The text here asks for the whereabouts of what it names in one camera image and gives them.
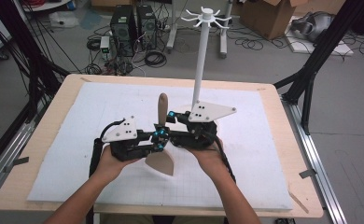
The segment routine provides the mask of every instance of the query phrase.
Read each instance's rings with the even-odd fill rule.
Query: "wooden object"
[[[174,160],[165,149],[163,152],[152,153],[147,156],[145,163],[151,168],[165,175],[174,174]]]
[[[162,93],[159,96],[158,103],[158,115],[159,115],[159,124],[165,125],[167,118],[168,110],[168,98],[167,94]],[[165,175],[173,175],[174,174],[174,160],[170,153],[166,151],[158,153],[152,153],[147,156],[145,159],[145,163],[151,168],[165,174]]]
[[[192,87],[193,80],[150,77],[105,77],[70,75],[63,82],[46,114],[38,124],[21,158],[30,162],[15,166],[0,189],[0,209],[22,211],[54,211],[60,203],[28,202],[26,198],[36,179],[41,162],[85,82],[108,82],[168,87]],[[257,211],[260,217],[322,217],[323,209],[311,178],[301,179],[299,173],[307,170],[301,151],[290,127],[287,115],[275,87],[271,84],[203,81],[204,88],[257,91],[263,102],[273,140],[283,167],[293,209],[285,212]],[[95,212],[123,214],[159,214],[177,216],[224,216],[223,209],[208,207],[136,206],[96,204]]]

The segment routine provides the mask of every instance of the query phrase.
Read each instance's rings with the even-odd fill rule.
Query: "black device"
[[[118,56],[134,56],[133,45],[137,38],[132,5],[117,5],[110,21]]]
[[[170,111],[167,115],[167,122],[183,123],[186,125],[187,132],[170,131],[170,142],[175,147],[187,147],[202,149],[211,146],[217,138],[217,125],[211,122],[190,122],[190,112],[184,114]]]
[[[147,157],[150,153],[163,151],[168,141],[170,141],[176,147],[185,147],[196,150],[205,149],[216,142],[218,146],[218,152],[226,167],[228,168],[231,178],[235,182],[235,176],[232,172],[226,154],[223,151],[222,144],[217,137],[217,125],[213,121],[190,122],[189,117],[189,111],[183,114],[170,111],[167,114],[166,122],[176,123],[178,121],[183,123],[187,126],[187,132],[170,131],[168,127],[160,124],[154,125],[156,131],[153,133],[145,133],[142,130],[136,130],[136,138],[134,139],[110,142],[112,156],[116,157],[119,161],[141,159]],[[124,121],[125,119],[108,124],[102,131],[100,138],[96,138],[94,140],[89,176],[95,172],[97,165],[100,162],[104,145],[103,139],[106,131],[112,126],[125,124]],[[149,139],[150,144],[141,146],[139,145],[140,142],[148,141]],[[93,223],[93,211],[93,207],[91,207],[90,211],[86,215],[87,224]]]
[[[142,49],[155,49],[157,47],[157,19],[152,7],[136,6],[136,18]]]

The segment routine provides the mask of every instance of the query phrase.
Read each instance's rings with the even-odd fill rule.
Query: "black cable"
[[[163,67],[167,64],[167,57],[162,52],[153,50],[145,56],[145,64],[149,67]]]

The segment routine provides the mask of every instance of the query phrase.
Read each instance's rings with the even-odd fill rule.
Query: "computer tower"
[[[134,56],[133,45],[137,39],[132,5],[117,5],[110,21],[118,56]]]
[[[157,47],[156,16],[151,6],[136,6],[136,18],[138,24],[138,37],[142,49],[155,49]]]

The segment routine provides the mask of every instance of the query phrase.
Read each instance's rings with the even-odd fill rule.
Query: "wrist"
[[[103,187],[105,187],[110,182],[115,180],[118,176],[119,176],[119,173],[113,173],[112,175],[109,175],[105,172],[101,172],[101,173],[95,172],[91,176],[91,179],[93,179],[99,185],[102,185]]]

